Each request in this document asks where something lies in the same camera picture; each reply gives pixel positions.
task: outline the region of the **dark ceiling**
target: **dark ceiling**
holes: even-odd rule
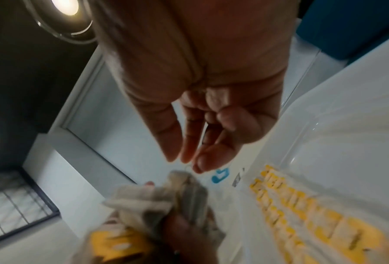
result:
[[[41,29],[21,0],[0,0],[0,168],[21,165],[49,130],[96,44]]]

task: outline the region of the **palm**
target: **palm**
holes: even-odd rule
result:
[[[296,2],[89,0],[120,88],[167,159],[181,153],[198,173],[229,162],[274,125]],[[184,140],[170,104],[177,99]]]

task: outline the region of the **blue object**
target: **blue object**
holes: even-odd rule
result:
[[[387,31],[389,0],[315,0],[297,34],[324,53],[343,60],[358,54]]]
[[[214,175],[212,177],[212,182],[214,184],[218,184],[219,182],[223,181],[224,179],[226,179],[229,176],[229,168],[226,168],[226,169],[223,169],[223,170],[217,169],[216,173],[218,175]]]

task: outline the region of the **ceiling light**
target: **ceiling light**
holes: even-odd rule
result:
[[[52,3],[59,11],[68,16],[73,16],[78,12],[78,0],[52,0]]]

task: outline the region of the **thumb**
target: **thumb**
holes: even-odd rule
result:
[[[172,104],[143,102],[129,95],[167,161],[174,161],[183,146],[183,133]]]
[[[165,219],[163,237],[173,250],[180,253],[185,264],[218,263],[210,240],[181,215],[172,214]]]

